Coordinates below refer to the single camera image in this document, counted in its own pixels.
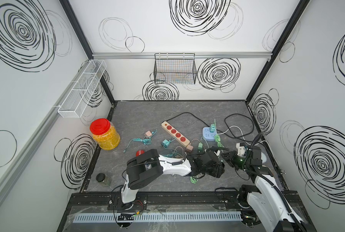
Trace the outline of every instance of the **power strip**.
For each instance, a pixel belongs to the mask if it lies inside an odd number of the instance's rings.
[[[189,139],[187,139],[184,135],[182,135],[179,131],[172,127],[170,123],[165,121],[161,124],[161,127],[164,128],[172,137],[174,137],[184,147],[187,147],[189,145]]]

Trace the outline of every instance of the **red lid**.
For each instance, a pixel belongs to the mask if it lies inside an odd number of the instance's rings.
[[[110,122],[106,118],[99,118],[93,121],[90,125],[90,131],[94,135],[101,135],[110,129]]]

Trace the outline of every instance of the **plug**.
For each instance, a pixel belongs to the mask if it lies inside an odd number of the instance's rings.
[[[161,143],[161,147],[167,148],[170,145],[170,141],[164,140]]]
[[[189,144],[189,145],[185,148],[185,150],[186,150],[188,153],[190,153],[190,152],[193,151],[193,146]]]
[[[203,151],[203,144],[200,142],[198,143],[198,152],[202,152]]]
[[[214,131],[215,131],[215,124],[211,124],[210,132],[214,132]]]
[[[144,134],[145,134],[145,136],[151,137],[154,134],[154,132],[147,131]]]

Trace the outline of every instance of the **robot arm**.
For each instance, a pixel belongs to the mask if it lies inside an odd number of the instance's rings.
[[[266,231],[315,232],[287,202],[270,169],[262,165],[260,148],[249,149],[244,143],[236,147],[239,153],[232,151],[222,156],[231,167],[246,171],[255,184],[242,185],[238,199],[253,208]]]
[[[158,155],[156,149],[151,149],[127,162],[126,181],[121,190],[122,202],[133,202],[139,189],[162,174],[196,176],[199,173],[219,178],[224,173],[224,164],[213,151],[189,155],[182,160]]]
[[[235,169],[246,171],[255,186],[242,185],[239,202],[253,208],[267,232],[315,232],[304,224],[278,189],[272,172],[262,165],[261,150],[240,144],[237,154],[231,151],[222,154],[226,162]],[[140,188],[147,186],[162,174],[196,176],[199,173],[219,178],[224,173],[224,164],[213,151],[189,155],[186,159],[166,158],[152,149],[127,162],[126,182],[121,190],[122,202],[130,203]]]

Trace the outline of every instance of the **gray tabletop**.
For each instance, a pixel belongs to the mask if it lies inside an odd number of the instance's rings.
[[[227,129],[224,118],[230,114],[239,113],[250,117],[249,110],[244,101],[121,101],[117,104],[112,118],[112,123],[121,136],[121,142],[111,151],[101,150],[86,191],[111,191],[112,188],[123,184],[125,181],[121,177],[121,173],[126,169],[126,162],[135,157],[138,150],[147,151],[157,149],[161,155],[169,154],[171,151],[161,147],[161,142],[164,139],[169,140],[171,136],[162,129],[161,123],[182,112],[191,112],[209,125],[215,119],[216,126],[221,131]],[[190,141],[194,138],[200,139],[202,137],[202,128],[205,127],[202,122],[189,114],[183,114],[169,121],[169,123]],[[227,123],[229,126],[236,125],[240,127],[243,133],[250,132],[253,127],[252,122],[248,118],[240,115],[229,117]],[[145,132],[148,130],[154,131],[155,129],[157,129],[157,132],[152,136],[151,144],[144,145],[141,142],[131,142],[126,153],[123,153],[132,138],[143,138]],[[233,127],[232,131],[236,137],[241,136],[239,129]],[[258,131],[255,128],[253,133],[245,136],[245,139],[253,140],[257,134]],[[236,148],[236,143],[241,142],[240,140],[229,138],[224,134],[220,138],[221,143],[231,150]],[[196,140],[192,142],[195,151],[197,144],[198,141]],[[177,141],[173,141],[169,148],[175,148],[179,145]],[[216,142],[208,142],[208,145],[210,147],[216,146]],[[267,162],[264,165],[268,166],[275,174],[276,172],[264,147],[260,145],[259,147],[267,156]],[[151,184],[142,188],[141,191],[213,191],[217,187],[239,188],[242,184],[253,185],[251,180],[246,181],[241,179],[236,174],[234,168],[230,167],[225,161],[223,162],[225,164],[225,172],[220,178],[206,175],[204,178],[199,179],[197,183],[193,184],[189,177],[170,174],[161,175]],[[112,179],[110,187],[103,186],[95,180],[98,173],[105,173]],[[241,170],[238,171],[238,174],[245,179],[248,178],[247,174]]]

